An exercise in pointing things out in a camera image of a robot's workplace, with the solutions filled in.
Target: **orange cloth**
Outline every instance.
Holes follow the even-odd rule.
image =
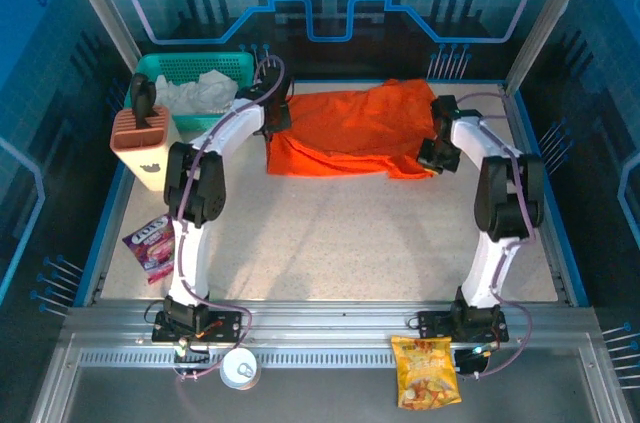
[[[267,172],[338,176],[387,172],[391,178],[433,176],[416,161],[424,138],[434,138],[424,80],[387,81],[368,91],[294,96],[291,128],[273,135]]]

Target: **snack bag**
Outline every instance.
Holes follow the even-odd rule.
[[[398,371],[398,408],[429,410],[460,403],[451,338],[391,338]]]
[[[162,215],[150,221],[135,233],[125,236],[122,241],[147,272],[149,284],[173,271],[175,238],[170,215]]]

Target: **yellow chip bag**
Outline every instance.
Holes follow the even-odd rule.
[[[429,410],[460,403],[451,338],[391,338],[398,369],[398,408]]]

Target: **white tabletop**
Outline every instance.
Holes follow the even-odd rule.
[[[366,89],[374,84],[299,83],[297,93]],[[496,85],[431,85],[457,98]],[[461,108],[504,115],[497,98]],[[506,120],[492,128],[511,141]],[[340,178],[270,176],[264,141],[252,137],[225,161],[227,203],[215,222],[208,280],[211,298],[267,300],[451,300],[467,276],[478,240],[473,202],[478,170],[462,156],[457,173],[424,180],[386,175]],[[166,213],[161,193],[134,183],[119,240]],[[105,299],[163,298],[171,278],[153,285],[119,241],[102,290]],[[503,296],[556,300],[539,239],[520,250]]]

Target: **green plastic basket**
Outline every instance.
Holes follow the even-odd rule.
[[[253,84],[253,57],[250,53],[158,53],[143,56],[136,67],[136,73],[143,73],[153,81],[164,75],[174,85],[198,81],[201,74],[211,70],[228,76],[240,88]],[[131,107],[128,91],[124,106]],[[202,132],[211,128],[220,116],[216,113],[179,115],[173,119],[182,133]]]

